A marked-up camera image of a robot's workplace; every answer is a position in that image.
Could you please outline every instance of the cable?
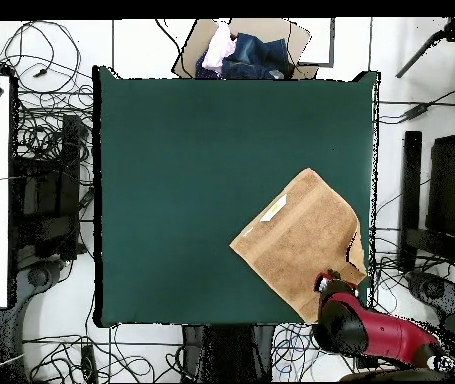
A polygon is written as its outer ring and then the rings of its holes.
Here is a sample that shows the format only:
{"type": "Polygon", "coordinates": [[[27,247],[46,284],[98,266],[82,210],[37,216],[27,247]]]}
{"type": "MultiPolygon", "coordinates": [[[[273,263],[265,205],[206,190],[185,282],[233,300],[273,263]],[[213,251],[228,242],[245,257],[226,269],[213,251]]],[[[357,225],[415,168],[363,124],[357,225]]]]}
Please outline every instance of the cable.
{"type": "Polygon", "coordinates": [[[2,367],[3,365],[7,365],[7,364],[10,364],[11,362],[14,362],[14,361],[17,361],[18,359],[21,359],[25,354],[21,354],[21,355],[18,355],[16,356],[15,358],[12,358],[12,359],[8,359],[4,362],[1,362],[0,363],[0,367],[2,367]]]}
{"type": "MultiPolygon", "coordinates": [[[[422,186],[424,184],[426,184],[427,182],[429,182],[431,180],[431,178],[428,178],[426,181],[423,181],[421,184],[419,184],[419,186],[422,186]]],[[[396,197],[393,197],[391,200],[389,200],[388,202],[384,203],[382,206],[380,206],[377,210],[376,210],[376,214],[375,214],[375,218],[378,216],[378,213],[385,207],[387,206],[389,203],[392,203],[394,202],[394,200],[398,199],[399,197],[401,197],[403,195],[403,192],[401,192],[400,194],[398,194],[396,197]]]]}
{"type": "Polygon", "coordinates": [[[450,96],[451,94],[455,94],[455,90],[450,91],[449,93],[444,94],[443,96],[440,96],[438,99],[432,100],[428,103],[420,103],[420,104],[414,106],[412,109],[407,110],[405,113],[402,113],[399,116],[381,116],[380,117],[380,118],[400,119],[397,122],[385,122],[385,121],[379,121],[379,122],[381,124],[396,125],[396,124],[401,124],[406,121],[411,121],[412,119],[415,119],[418,116],[425,113],[429,109],[430,106],[435,105],[440,100],[450,96]]]}
{"type": "Polygon", "coordinates": [[[177,53],[179,54],[179,57],[181,58],[181,67],[183,68],[183,71],[185,72],[186,75],[188,75],[190,78],[193,78],[191,74],[186,70],[184,67],[184,59],[183,59],[183,53],[184,53],[184,48],[181,49],[179,47],[179,44],[177,44],[177,41],[175,41],[175,38],[173,38],[166,30],[161,26],[159,21],[157,19],[154,19],[156,21],[156,25],[165,33],[165,35],[174,43],[175,47],[177,48],[177,53]]]}

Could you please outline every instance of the black cable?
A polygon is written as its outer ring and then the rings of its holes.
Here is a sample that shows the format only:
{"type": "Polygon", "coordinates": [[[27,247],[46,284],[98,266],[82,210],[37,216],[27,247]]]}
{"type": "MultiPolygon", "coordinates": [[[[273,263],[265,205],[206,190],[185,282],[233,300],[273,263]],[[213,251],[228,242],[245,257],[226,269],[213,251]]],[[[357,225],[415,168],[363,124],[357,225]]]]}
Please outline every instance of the black cable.
{"type": "Polygon", "coordinates": [[[438,99],[432,100],[430,102],[419,103],[418,105],[414,106],[412,109],[407,110],[405,113],[402,113],[399,116],[380,116],[380,118],[400,119],[397,122],[385,122],[385,121],[379,121],[379,122],[381,124],[396,125],[396,124],[401,124],[406,121],[411,121],[412,119],[415,119],[418,116],[425,113],[430,108],[430,106],[437,104],[440,100],[450,96],[451,94],[455,94],[455,90],[452,90],[449,93],[444,94],[443,96],[440,96],[438,99]]]}
{"type": "MultiPolygon", "coordinates": [[[[431,180],[431,178],[428,178],[426,181],[423,181],[421,184],[419,184],[419,186],[422,186],[424,184],[426,184],[427,182],[429,182],[431,180]]],[[[401,197],[403,195],[403,192],[401,192],[400,194],[398,194],[396,197],[393,197],[391,200],[389,200],[388,202],[384,203],[382,206],[380,206],[377,210],[376,210],[376,214],[375,214],[375,217],[378,216],[378,213],[385,207],[387,206],[389,203],[392,203],[394,202],[394,200],[398,199],[399,197],[401,197]]]]}
{"type": "Polygon", "coordinates": [[[184,67],[184,59],[183,59],[183,53],[184,53],[184,48],[181,50],[181,48],[179,47],[179,44],[177,44],[177,41],[175,41],[175,39],[165,30],[165,28],[163,28],[161,26],[161,24],[159,23],[159,21],[157,19],[154,19],[156,21],[156,25],[161,29],[161,31],[163,31],[165,33],[165,35],[170,38],[170,40],[172,41],[172,43],[174,43],[174,46],[177,48],[177,54],[179,55],[179,57],[181,58],[181,67],[183,68],[183,71],[186,75],[188,75],[190,78],[193,78],[191,76],[191,74],[186,70],[186,68],[184,67]]]}

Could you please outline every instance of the cardboard sheet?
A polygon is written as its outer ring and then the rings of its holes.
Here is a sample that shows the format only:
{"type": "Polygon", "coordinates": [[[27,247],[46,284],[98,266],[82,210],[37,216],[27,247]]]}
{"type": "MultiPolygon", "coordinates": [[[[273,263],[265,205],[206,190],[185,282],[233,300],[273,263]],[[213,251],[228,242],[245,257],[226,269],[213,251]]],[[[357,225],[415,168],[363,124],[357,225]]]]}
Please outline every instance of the cardboard sheet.
{"type": "MultiPolygon", "coordinates": [[[[216,23],[211,19],[197,19],[193,25],[183,49],[184,67],[193,78],[195,78],[195,64],[202,53],[207,50],[217,28],[216,23]]],[[[289,37],[289,55],[295,64],[298,63],[300,55],[310,40],[307,30],[282,18],[232,18],[229,28],[231,34],[235,36],[239,32],[243,32],[254,35],[265,43],[281,38],[287,42],[289,37]]],[[[317,66],[312,65],[298,66],[298,68],[301,72],[296,70],[292,79],[313,79],[318,70],[317,66]]],[[[180,56],[177,58],[172,72],[181,78],[190,78],[183,70],[180,56]]]]}
{"type": "Polygon", "coordinates": [[[318,317],[313,288],[320,272],[333,269],[355,284],[366,276],[355,212],[311,169],[300,172],[230,246],[308,323],[318,317]]]}

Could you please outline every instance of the black device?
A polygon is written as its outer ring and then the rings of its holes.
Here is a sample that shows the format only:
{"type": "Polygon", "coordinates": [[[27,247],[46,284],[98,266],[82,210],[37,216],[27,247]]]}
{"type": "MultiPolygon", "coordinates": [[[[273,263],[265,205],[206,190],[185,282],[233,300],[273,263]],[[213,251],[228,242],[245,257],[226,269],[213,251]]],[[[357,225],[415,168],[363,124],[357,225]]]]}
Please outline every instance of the black device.
{"type": "Polygon", "coordinates": [[[270,382],[274,331],[274,325],[183,325],[181,382],[270,382]]]}
{"type": "Polygon", "coordinates": [[[16,302],[8,309],[0,309],[0,383],[28,382],[21,356],[24,315],[35,295],[59,282],[63,266],[59,260],[39,262],[17,274],[16,302]]]}
{"type": "Polygon", "coordinates": [[[405,274],[410,294],[435,309],[439,318],[455,314],[455,284],[438,275],[411,271],[405,274]]]}
{"type": "Polygon", "coordinates": [[[59,254],[72,261],[79,253],[80,139],[87,128],[75,115],[65,115],[61,151],[54,160],[16,157],[12,181],[14,218],[18,249],[35,246],[36,256],[59,254]]]}
{"type": "Polygon", "coordinates": [[[398,267],[412,271],[418,250],[455,262],[455,135],[432,148],[427,229],[419,229],[422,133],[406,131],[404,142],[398,267]]]}
{"type": "Polygon", "coordinates": [[[87,384],[99,384],[94,346],[86,344],[81,347],[81,367],[87,384]]]}

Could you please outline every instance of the folded cardboard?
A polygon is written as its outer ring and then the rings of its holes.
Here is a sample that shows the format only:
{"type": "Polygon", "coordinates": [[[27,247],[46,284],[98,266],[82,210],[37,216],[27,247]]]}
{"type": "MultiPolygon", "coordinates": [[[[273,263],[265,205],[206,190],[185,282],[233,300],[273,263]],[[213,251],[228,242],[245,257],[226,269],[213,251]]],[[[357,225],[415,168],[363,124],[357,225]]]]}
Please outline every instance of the folded cardboard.
{"type": "MultiPolygon", "coordinates": [[[[183,49],[182,63],[179,55],[172,68],[174,74],[181,78],[190,78],[188,72],[195,78],[197,60],[209,47],[209,42],[217,28],[216,23],[211,19],[195,21],[183,49]]],[[[229,28],[234,36],[242,32],[253,35],[265,43],[283,38],[288,44],[291,62],[294,64],[298,63],[310,39],[307,30],[282,18],[232,18],[229,28]]],[[[318,67],[313,65],[297,66],[292,79],[313,79],[317,70],[318,67]]]]}

